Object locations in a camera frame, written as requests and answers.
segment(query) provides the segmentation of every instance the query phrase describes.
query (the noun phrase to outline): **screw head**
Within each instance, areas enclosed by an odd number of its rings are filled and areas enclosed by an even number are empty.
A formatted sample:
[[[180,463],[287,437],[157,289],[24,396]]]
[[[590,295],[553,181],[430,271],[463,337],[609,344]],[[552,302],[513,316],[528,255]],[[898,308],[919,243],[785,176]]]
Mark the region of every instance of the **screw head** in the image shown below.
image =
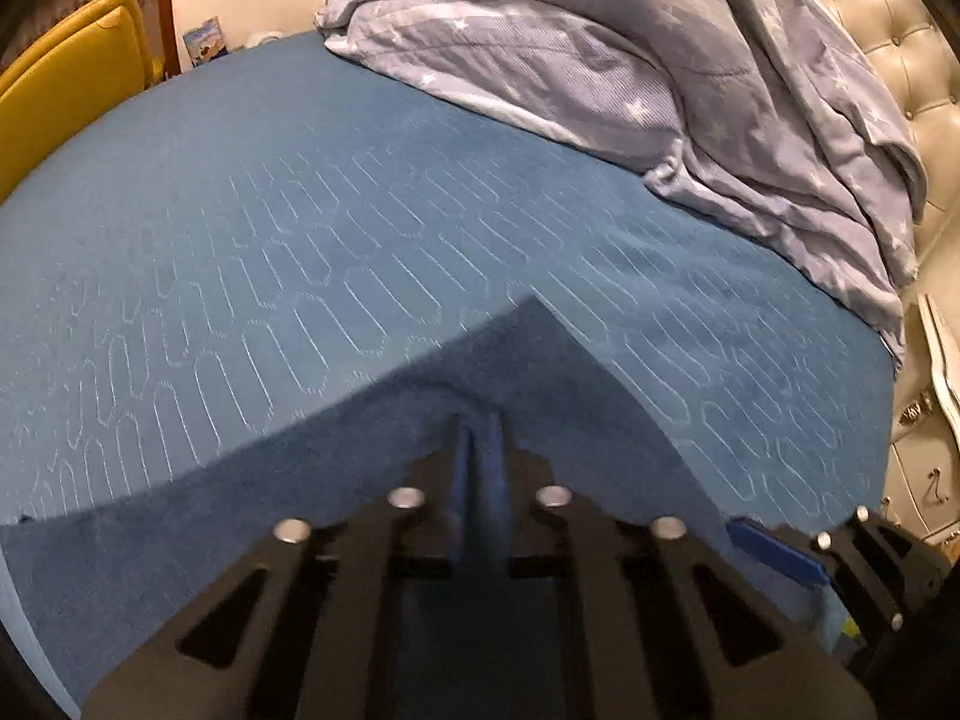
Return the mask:
[[[686,536],[686,523],[680,517],[657,517],[650,523],[650,533],[664,541]]]
[[[536,502],[546,509],[566,506],[573,500],[573,493],[562,485],[546,485],[536,491]]]
[[[387,502],[395,509],[419,509],[426,501],[423,490],[393,488],[387,493]]]
[[[274,526],[274,536],[288,544],[299,544],[310,538],[310,523],[302,519],[284,519]]]

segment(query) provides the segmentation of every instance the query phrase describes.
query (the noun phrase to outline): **tufted headboard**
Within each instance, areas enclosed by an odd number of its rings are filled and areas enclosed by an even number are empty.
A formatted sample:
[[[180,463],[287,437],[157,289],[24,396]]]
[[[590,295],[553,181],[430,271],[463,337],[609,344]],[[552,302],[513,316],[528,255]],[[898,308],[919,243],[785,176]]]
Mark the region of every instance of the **tufted headboard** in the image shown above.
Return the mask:
[[[960,62],[950,47],[960,47],[960,36],[952,6],[948,0],[821,1],[869,57],[909,123],[929,177],[916,228],[923,261],[960,207]]]

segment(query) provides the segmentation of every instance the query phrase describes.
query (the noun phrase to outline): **gray blanket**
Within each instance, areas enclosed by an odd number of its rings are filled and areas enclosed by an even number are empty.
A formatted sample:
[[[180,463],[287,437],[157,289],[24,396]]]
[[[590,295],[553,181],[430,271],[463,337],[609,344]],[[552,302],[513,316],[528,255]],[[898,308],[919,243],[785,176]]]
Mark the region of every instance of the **gray blanket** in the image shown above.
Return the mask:
[[[817,0],[328,0],[330,50],[640,173],[768,245],[902,359],[926,179]]]

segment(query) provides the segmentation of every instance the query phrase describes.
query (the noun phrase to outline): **yellow chair backrest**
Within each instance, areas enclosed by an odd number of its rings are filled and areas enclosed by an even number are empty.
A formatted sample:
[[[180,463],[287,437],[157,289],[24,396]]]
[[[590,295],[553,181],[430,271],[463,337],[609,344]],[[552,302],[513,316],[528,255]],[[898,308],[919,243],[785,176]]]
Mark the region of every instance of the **yellow chair backrest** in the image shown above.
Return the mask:
[[[37,39],[0,76],[0,202],[154,75],[136,0],[94,0]]]

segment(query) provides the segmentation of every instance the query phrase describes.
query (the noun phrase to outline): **blue bed sheet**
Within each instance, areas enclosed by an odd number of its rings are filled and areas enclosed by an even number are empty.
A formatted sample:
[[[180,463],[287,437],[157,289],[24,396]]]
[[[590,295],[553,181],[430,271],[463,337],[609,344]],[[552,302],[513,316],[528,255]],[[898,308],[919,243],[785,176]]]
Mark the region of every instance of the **blue bed sheet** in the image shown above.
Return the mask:
[[[814,530],[880,501],[893,366],[859,319],[637,176],[316,35],[66,143],[0,206],[0,272],[0,522],[164,485],[530,295],[722,512]]]

